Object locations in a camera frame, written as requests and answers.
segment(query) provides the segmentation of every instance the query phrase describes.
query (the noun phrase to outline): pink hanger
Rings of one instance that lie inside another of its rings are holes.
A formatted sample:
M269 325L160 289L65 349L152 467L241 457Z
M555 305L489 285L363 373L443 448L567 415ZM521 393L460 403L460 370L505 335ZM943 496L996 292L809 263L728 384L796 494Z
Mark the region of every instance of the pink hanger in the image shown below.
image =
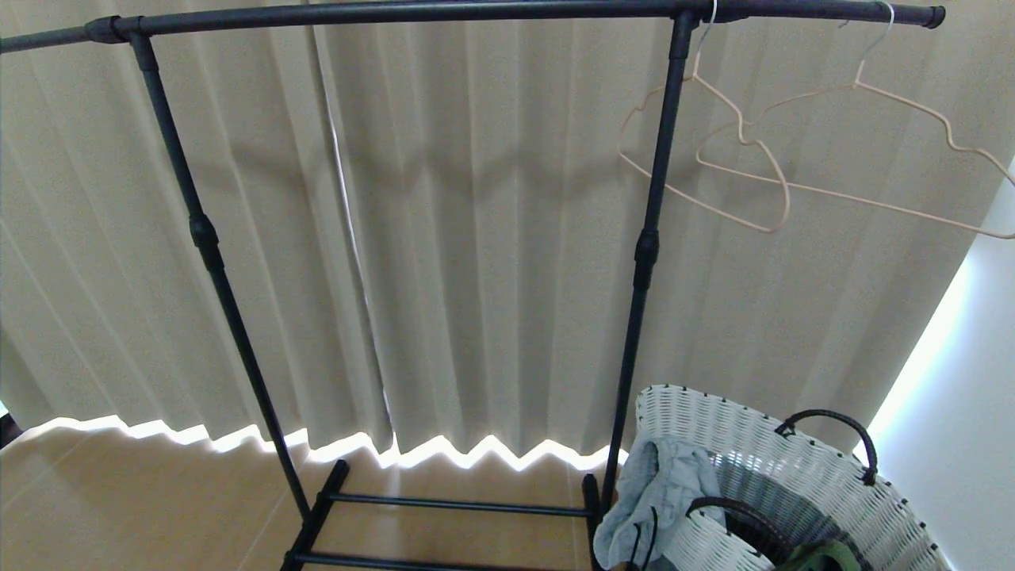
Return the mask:
M745 124L745 121L744 121L744 114L740 111L740 108L738 108L736 104L734 104L734 102L732 100L730 100L729 97L727 97L719 89L717 89L716 87L714 87L710 83L708 83L707 81L705 81L704 79L702 79L700 75L698 75L698 66L699 66L699 64L701 62L701 45L704 44L704 39L705 39L706 35L708 35L708 30L710 30L712 26L716 23L716 12L717 12L718 9L719 9L719 0L713 0L712 19L708 21L708 26L705 27L704 32L702 32L701 39L698 40L697 53L694 54L694 66L693 66L693 69L691 71L690 76L684 77L684 82L686 83L687 81L692 81L692 82L696 82L696 83L701 84L705 89L707 89L709 92L712 92L712 94L714 94L717 97L719 97L724 103L726 103L727 106L729 106L731 110L733 110L734 113L737 114L737 121L731 122L731 123L727 123L723 127L725 128L725 127L728 127L730 125L733 125L733 123L736 123L737 124L737 139L740 142L740 144L743 145L743 146L751 146L751 145L758 146L758 147L761 148L762 151L764 151L765 156L768 157L768 161L771 163L772 168L774 168L774 170L775 170L775 175L777 176L777 179L759 179L759 180L764 180L764 181L772 182L772 183L775 183L775 184L779 184L779 185L783 186L783 215L780 218L779 222L775 223L774 225L772 225L770 227L769 226L763 226L763 225L760 225L760 224L756 224L756 223L754 223L754 222L752 222L750 220L746 220L744 218L741 218L739 216L731 214L729 212L726 212L724 210L721 210L721 209L719 209L719 208L717 208L715 206L712 206L710 204L706 204L705 202L703 202L703 201L701 201L701 200L699 200L697 198L694 198L693 196L691 196L689 194L686 194L686 193L678 190L676 187L674 187L672 185L667 184L666 185L666 189L670 190L672 192L675 192L681 198L687 199L687 200L693 202L694 204L697 204L698 206L701 206L702 208L708 210L709 212L714 212L716 214L719 214L720 216L723 216L725 218L729 218L729 219L731 219L731 220L733 220L733 221L735 221L737 223L743 224L743 225L745 225L747 227L750 227L752 229L756 229L758 231L763 231L765 233L774 233L775 231L779 230L779 228L783 227L783 224L786 223L787 218L790 217L790 183L787 182L786 174L783 173L783 168L779 165L779 162L775 160L775 157L772 155L771 151L768 150L768 146L766 144L764 144L764 142L762 142L760 140L748 140L746 137L744 137L744 124ZM637 162L634 162L634 160L632 160L629 156L627 156L627 154L625 154L624 151L621 150L621 148L620 148L620 142L623 140L624 131L627 129L627 124L630 122L631 118L634 117L634 114L635 113L640 113L640 112L645 111L645 106L649 102L649 99L653 95L655 95L656 93L659 93L662 90L663 90L663 87L657 87L657 88L649 91L649 93L646 94L646 96L645 96L645 100L641 101L641 104L635 106L634 109L632 109L630 111L630 113L627 114L627 118L624 119L623 125L620 126L620 135L617 138L617 154L619 154L621 158L623 158L628 164L630 164L631 166L633 166L637 171L641 172L642 174L645 174L646 176L649 176L649 177L652 176L652 174L649 172L649 170L642 168ZM718 130L717 131L713 131L708 136L710 137L712 135L715 135L717 132L718 132ZM721 169L721 170L722 169L727 169L726 167L720 166L720 165L714 165L714 167L716 167L718 169Z
M891 29L892 24L895 22L895 9L891 6L891 4L889 4L887 2L884 2L882 0L874 0L874 1L876 1L876 2L878 2L880 4L884 4L885 6L888 7L888 10L891 12L891 19L889 20L888 27L885 28L884 33L882 33L881 37L878 38L878 40L876 42L874 42L874 44L871 44L871 46L867 48L867 51L864 52L864 57L860 61L860 66L857 69L857 75L856 75L856 77L854 78L854 80L852 82L844 83L844 84L841 84L841 85L835 85L833 87L828 87L828 88L820 89L820 90L817 90L817 91L810 91L810 92L807 92L807 93L803 93L803 94L800 94L800 95L795 95L795 96L789 97L787 99L783 99L783 100L781 100L779 102L775 102L775 103L773 103L773 104L768 105L767 108L765 108L758 115L758 117L754 121L743 121L742 119L738 119L738 121L736 121L736 122L727 123L727 124L719 127L718 129L714 130L713 132L708 133L708 136L706 136L704 138L704 140L701 141L701 144L698 145L698 147L697 147L697 149L696 149L696 151L694 153L694 158L699 163L701 163L701 164L703 164L705 166L708 166L710 168L716 168L718 170L723 170L723 171L726 171L726 172L731 172L731 173L734 173L734 174L739 174L739 175L746 176L748 179L752 179L752 180L756 180L756 181L779 183L779 182L782 181L782 177L780 180L770 179L770 177L767 177L767 176L762 176L762 175L753 174L753 173L750 173L750 172L745 172L743 170L737 170L735 168L731 168L729 166L723 166L721 164L716 164L714 162L708 162L708 161L704 160L703 158L701 158L701 150L704 147L704 145L708 142L708 140L712 139L713 136L715 136L716 134L718 134L720 131L723 131L723 130L727 129L728 127L732 126L734 123L737 123L737 129L738 129L738 131L742 132L743 131L743 126L745 124L748 125L748 126L757 125L762 119L764 119L764 116L769 111L771 111L772 109L775 109L776 106L781 106L781 105L786 104L786 103L791 102L791 101L800 100L800 99L803 99L803 98L812 97L812 96L815 96L815 95L820 95L820 94L828 93L828 92L832 92L832 91L838 91L838 90L842 90L842 89L861 88L861 89L865 89L867 91L870 91L872 93L875 93L877 95L881 95L881 96L887 97L889 99L898 101L898 102L900 102L902 104L905 104L907 106L910 106L912 109L916 109L918 111L921 111L923 113L926 113L927 115L930 115L930 116L934 117L935 119L937 119L938 121L940 121L942 125L944 125L944 127L945 127L945 140L948 143L948 146L952 150L954 150L956 152L971 152L973 154L978 154L979 156L983 156L984 158L987 158L992 164L994 164L994 166L998 170L1000 170L1005 175L1006 179L1008 179L1013 185L1015 185L1015 174L1013 174L1010 170L1008 170L1007 168L1005 168L1005 166L1003 164L1001 164L1001 162L993 154L991 154L987 150L984 150L983 148L959 146L959 145L955 144L955 140L952 138L952 126L951 126L951 122L948 121L947 117L945 117L941 113L939 113L939 112L937 112L937 111L935 111L935 110L933 110L933 109L931 109L929 106L926 106L926 105L921 104L921 103L919 103L917 101L907 99L905 97L896 95L895 93L891 93L891 92L885 91L884 89L880 89L880 88L875 87L873 85L869 85L867 83L864 83L861 80L861 75L864 72L864 66L867 63L867 57L870 55L871 50L873 50L875 46L877 46L882 40L884 40L884 38L888 34L888 31ZM952 220L952 219L949 219L949 218L943 218L941 216L935 216L933 214L928 214L927 212L921 212L919 210L912 210L910 208L903 208L901 206L895 206L893 204L886 204L884 202L878 202L876 200L870 200L868 198L861 198L859 196L852 196L852 195L843 194L843 193L840 193L840 192L834 192L834 191L831 191L831 190L825 190L823 188L817 188L817 187L813 187L813 186L807 186L807 185L796 184L796 183L790 183L789 186L791 186L793 188L796 188L796 189L800 189L800 190L807 190L807 191L810 191L810 192L817 192L817 193L820 193L820 194L825 194L825 195L828 195L828 196L833 196L833 197L836 197L836 198L844 198L847 200L853 200L855 202L861 202L863 204L870 204L872 206L877 206L879 208L885 208L885 209L893 210L893 211L896 211L896 212L902 212L903 214L910 214L910 215L913 215L913 216L918 216L918 217L925 218L925 219L928 219L928 220L934 220L934 221L945 223L945 224L952 225L952 226L955 226L955 227L960 227L960 228L963 228L963 229L970 229L972 231L975 231L976 233L983 233L985 235L990 235L990 236L993 236L993 237L1000 237L1002 239L1011 239L1011 238L1015 237L1015 233L1002 233L1002 232L999 232L999 231L994 231L994 230L986 229L984 227L974 226L974 225L971 225L971 224L967 224L967 223L964 223L964 222Z

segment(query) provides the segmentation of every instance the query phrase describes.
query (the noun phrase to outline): black clothes rack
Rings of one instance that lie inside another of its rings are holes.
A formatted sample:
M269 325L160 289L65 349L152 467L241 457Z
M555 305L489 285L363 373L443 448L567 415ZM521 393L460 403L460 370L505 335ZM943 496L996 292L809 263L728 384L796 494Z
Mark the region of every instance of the black clothes rack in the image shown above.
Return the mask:
M893 7L894 21L899 24L933 28L940 25L945 18L945 9L940 6L898 5ZM595 555L591 554L592 538L603 513L613 499L617 475L617 455L620 451L624 422L627 418L631 380L634 375L634 360L641 334L641 320L645 316L653 266L659 255L659 216L662 209L670 149L673 144L684 64L688 57L691 31L702 19L707 20L712 17L713 8L713 0L413 0L212 10L160 16L109 16L89 21L78 27L2 39L0 40L0 53L82 42L130 44L133 47L138 67L144 75L155 119L173 162L173 169L180 185L183 200L190 214L191 236L201 253L208 273L211 275L215 292L222 306L222 312L229 326L229 332L243 360L261 414L264 416L268 433L274 443L275 452L282 465L282 471L285 473L292 497L302 517L302 526L292 544L292 548L284 556L281 567L283 570L297 571L309 563L400 570L504 569L487 565L396 561L314 551L314 543L332 506L336 502L353 502L584 518L588 528L592 565L594 570L601 571L596 563ZM890 19L890 11L880 3L856 0L719 0L718 6L716 6L715 21L717 22L730 22L752 16L887 22ZM162 80L158 73L158 62L151 46L151 37L166 33L283 25L621 17L666 17L673 19L674 23L662 116L656 141L652 180L649 184L645 226L637 237L634 248L633 294L627 322L627 335L624 341L620 380L617 384L613 432L610 438L602 495L600 495L595 477L591 474L586 475L582 481L585 507L581 509L346 494L341 492L341 488L349 473L349 466L345 460L340 459L332 469L312 507L282 439L282 431L271 403L271 396L265 386L264 378L254 356L254 349L251 347L247 330L240 315L240 308L232 295L232 288L225 274L225 264L218 249L218 235L215 233L211 220L208 219L201 207L201 201L187 164L187 157L184 155L183 145L180 142L180 135L177 133L177 127L173 121L165 90L162 87Z

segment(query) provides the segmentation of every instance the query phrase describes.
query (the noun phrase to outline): beige curtain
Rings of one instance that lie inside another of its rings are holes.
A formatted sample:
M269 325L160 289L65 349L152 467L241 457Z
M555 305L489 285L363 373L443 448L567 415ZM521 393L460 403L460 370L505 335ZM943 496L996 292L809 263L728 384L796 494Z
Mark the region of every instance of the beige curtain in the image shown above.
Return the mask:
M52 14L15 3L0 30L238 5L89 2ZM1013 20L1000 1L949 5L938 30L896 26L865 77L944 112L960 142L1007 163ZM837 26L717 26L702 75L754 115L852 78L883 27ZM662 82L670 28L426 23L153 40L286 432L307 426L320 444L364 431L382 447L390 423L403 450L436 435L466 450L493 434L520 454L547 438L583 453L607 443L648 186L617 158L617 131ZM130 50L2 63L4 403L29 424L117 413L214 435L254 422ZM623 142L646 166L658 100ZM693 162L730 118L687 86L671 182L771 221L774 187ZM869 94L769 119L753 134L804 184L975 223L1001 180L948 152L934 120ZM706 153L768 171L728 138ZM787 226L763 235L667 196L635 390L673 382L779 416L873 417L971 235L793 199Z

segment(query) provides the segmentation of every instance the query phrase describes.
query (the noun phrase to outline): wall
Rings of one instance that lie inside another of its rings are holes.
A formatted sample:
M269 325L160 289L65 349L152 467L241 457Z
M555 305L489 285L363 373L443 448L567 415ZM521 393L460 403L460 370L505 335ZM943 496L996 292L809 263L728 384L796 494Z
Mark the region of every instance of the wall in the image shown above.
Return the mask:
M1011 184L986 225L1015 230ZM871 425L881 473L956 569L1015 560L1013 283L1015 242L977 236Z

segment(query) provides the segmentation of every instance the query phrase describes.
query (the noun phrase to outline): basket handle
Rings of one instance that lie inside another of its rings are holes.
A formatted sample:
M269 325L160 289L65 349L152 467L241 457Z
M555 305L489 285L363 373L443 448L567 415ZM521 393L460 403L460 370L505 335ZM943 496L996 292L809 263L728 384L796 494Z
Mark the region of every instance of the basket handle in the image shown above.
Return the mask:
M868 463L868 468L864 471L864 476L860 477L860 480L862 480L866 486L874 486L874 476L878 473L878 454L874 450L874 441L871 440L871 435L867 433L867 429L864 428L864 425L858 423L852 417L847 417L845 415L834 411L811 409L810 411L797 413L787 419L783 424L779 425L779 428L775 429L775 433L783 437L788 437L791 434L797 434L795 430L797 423L809 417L828 417L829 419L834 419L840 423L847 424L850 428L857 431L857 434L860 435L860 440L864 442L864 448L867 450Z
M774 524L768 521L768 518L766 518L760 511L739 500L715 496L695 498L694 501L691 502L691 506L687 508L687 513L684 515L690 515L691 512L695 510L712 506L741 513L757 522L758 525L761 526L761 529L768 536L768 541L770 541L777 550L776 553L772 554L775 555L774 558L768 558L773 564L781 565L790 557L790 553L793 551L793 544L790 543L790 540L787 539L787 537L783 534L783 532L780 531Z

